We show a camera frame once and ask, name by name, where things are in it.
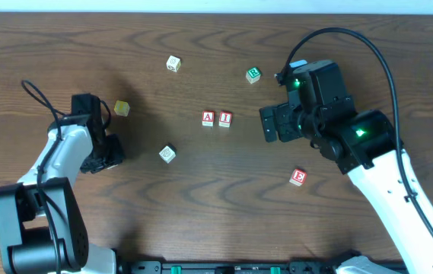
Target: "block with letter r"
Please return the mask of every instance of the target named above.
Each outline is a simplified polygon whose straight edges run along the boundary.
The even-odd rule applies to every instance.
[[[261,72],[257,67],[253,67],[247,70],[247,80],[249,83],[253,84],[260,79]]]

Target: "green connector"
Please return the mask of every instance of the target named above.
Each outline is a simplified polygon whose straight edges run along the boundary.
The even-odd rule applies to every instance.
[[[280,274],[280,267],[271,267],[270,274]]]
[[[183,271],[183,268],[180,266],[172,266],[170,268],[170,274],[181,274]]]

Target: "wood grain surface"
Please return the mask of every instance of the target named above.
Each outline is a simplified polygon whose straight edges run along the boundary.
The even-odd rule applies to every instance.
[[[112,108],[128,159],[80,174],[75,195],[91,242],[126,259],[289,260],[349,248],[400,255],[371,205],[307,140],[265,143],[260,107],[286,100],[273,79],[292,47],[322,27],[348,27],[386,57],[399,93],[402,136],[433,203],[433,17],[383,15],[1,14],[0,186],[38,157],[52,122],[20,87],[30,79],[62,111],[90,92]],[[182,59],[168,71],[170,55]],[[391,117],[384,73],[344,35],[313,38],[296,58],[335,60],[358,110]],[[255,84],[245,71],[257,66]],[[230,129],[202,128],[203,110],[230,111]],[[158,156],[171,142],[170,164]],[[307,182],[288,182],[299,167]]]

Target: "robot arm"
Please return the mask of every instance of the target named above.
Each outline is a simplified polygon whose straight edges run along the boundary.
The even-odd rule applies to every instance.
[[[88,233],[72,192],[79,171],[96,173],[123,161],[125,156],[117,136],[106,136],[105,127],[98,97],[73,96],[72,114],[60,120],[62,140],[44,167],[41,185],[52,215],[53,224],[49,225],[55,226],[59,239],[63,272],[116,271],[114,252],[88,243]],[[0,252],[6,273],[56,271],[56,252],[49,228],[24,227],[24,222],[45,215],[37,189],[37,167],[56,136],[57,128],[52,124],[46,147],[32,168],[18,183],[0,187]]]
[[[260,110],[266,141],[275,141],[275,132],[282,142],[310,139],[373,205],[407,269],[433,272],[433,237],[402,182],[388,118],[378,110],[357,113],[338,65],[330,60],[291,65],[277,79],[287,88],[288,102]],[[415,199],[433,228],[433,207],[405,151],[402,157]]]

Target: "block with letter e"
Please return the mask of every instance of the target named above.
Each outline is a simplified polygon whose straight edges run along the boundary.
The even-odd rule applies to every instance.
[[[301,186],[306,180],[307,174],[302,170],[298,170],[297,168],[292,173],[292,177],[289,180],[290,183],[293,183],[296,186]]]

